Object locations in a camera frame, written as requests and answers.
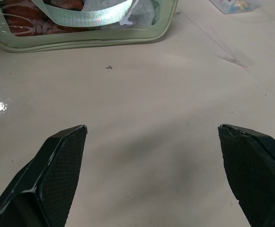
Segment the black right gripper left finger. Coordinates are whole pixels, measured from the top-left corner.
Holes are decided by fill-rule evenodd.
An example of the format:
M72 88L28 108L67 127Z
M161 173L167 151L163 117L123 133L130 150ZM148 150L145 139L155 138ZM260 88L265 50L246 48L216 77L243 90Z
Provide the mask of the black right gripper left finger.
M86 125L47 138L0 196L0 227L63 227L78 186Z

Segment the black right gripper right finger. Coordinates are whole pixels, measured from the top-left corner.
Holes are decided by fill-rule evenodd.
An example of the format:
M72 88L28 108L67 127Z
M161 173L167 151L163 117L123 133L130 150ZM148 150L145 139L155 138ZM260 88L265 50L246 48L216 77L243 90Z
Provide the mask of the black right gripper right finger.
M229 124L218 128L229 186L252 227L275 227L275 139Z

